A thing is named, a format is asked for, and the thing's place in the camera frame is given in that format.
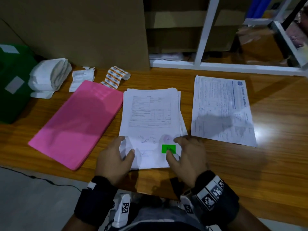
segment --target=wooden desk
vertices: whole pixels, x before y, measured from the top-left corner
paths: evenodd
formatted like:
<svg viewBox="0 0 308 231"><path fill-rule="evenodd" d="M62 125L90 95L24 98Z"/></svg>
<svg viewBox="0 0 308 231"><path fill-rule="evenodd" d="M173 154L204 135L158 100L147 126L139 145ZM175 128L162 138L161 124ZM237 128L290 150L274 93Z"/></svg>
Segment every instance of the wooden desk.
<svg viewBox="0 0 308 231"><path fill-rule="evenodd" d="M106 70L95 71L101 82ZM212 170L258 217L308 226L308 80L270 76L155 68L133 73L119 90L181 91L181 111L190 132L195 75L245 80L258 147L204 140ZM71 76L52 99L32 99L12 125L0 125L0 164L82 181L94 175L99 152L119 134L122 110L110 124L83 166L71 171L27 145L28 141L70 97ZM175 199L169 169L131 172L122 189Z"/></svg>

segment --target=white label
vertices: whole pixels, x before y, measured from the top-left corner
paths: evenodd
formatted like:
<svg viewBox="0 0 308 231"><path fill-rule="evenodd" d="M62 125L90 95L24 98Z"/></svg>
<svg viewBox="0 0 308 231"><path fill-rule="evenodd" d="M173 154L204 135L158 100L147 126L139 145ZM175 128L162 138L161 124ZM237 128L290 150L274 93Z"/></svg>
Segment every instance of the white label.
<svg viewBox="0 0 308 231"><path fill-rule="evenodd" d="M13 80L5 87L9 93L14 94L23 84L23 81L20 77L16 76Z"/></svg>
<svg viewBox="0 0 308 231"><path fill-rule="evenodd" d="M12 45L0 45L0 48L5 53L19 54L18 50L14 46L12 46Z"/></svg>

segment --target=pink paper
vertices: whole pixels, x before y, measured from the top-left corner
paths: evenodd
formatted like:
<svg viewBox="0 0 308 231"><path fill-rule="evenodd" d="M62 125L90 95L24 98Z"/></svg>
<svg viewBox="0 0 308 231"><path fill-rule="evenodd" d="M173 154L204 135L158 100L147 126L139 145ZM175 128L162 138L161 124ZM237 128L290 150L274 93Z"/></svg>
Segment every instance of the pink paper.
<svg viewBox="0 0 308 231"><path fill-rule="evenodd" d="M122 103L122 92L85 80L28 144L77 170Z"/></svg>

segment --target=floor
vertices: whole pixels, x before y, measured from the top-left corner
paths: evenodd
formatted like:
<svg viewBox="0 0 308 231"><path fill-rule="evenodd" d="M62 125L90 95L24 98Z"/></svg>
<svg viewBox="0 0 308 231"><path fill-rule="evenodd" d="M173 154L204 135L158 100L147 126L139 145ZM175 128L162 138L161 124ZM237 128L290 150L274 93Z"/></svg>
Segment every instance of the floor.
<svg viewBox="0 0 308 231"><path fill-rule="evenodd" d="M73 185L82 190L86 182L14 168L27 175L49 179L55 184ZM0 168L0 230L61 230L74 212L80 192L71 186L55 186ZM308 231L296 225L260 219L272 231ZM99 229L103 231L107 221Z"/></svg>

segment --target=green label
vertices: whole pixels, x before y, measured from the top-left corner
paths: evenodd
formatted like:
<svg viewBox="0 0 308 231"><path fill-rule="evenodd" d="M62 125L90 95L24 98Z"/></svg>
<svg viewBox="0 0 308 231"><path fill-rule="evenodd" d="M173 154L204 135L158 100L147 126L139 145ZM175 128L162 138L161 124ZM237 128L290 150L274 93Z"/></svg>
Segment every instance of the green label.
<svg viewBox="0 0 308 231"><path fill-rule="evenodd" d="M167 145L167 144L161 145L161 153L166 153L167 150L175 154L175 145Z"/></svg>

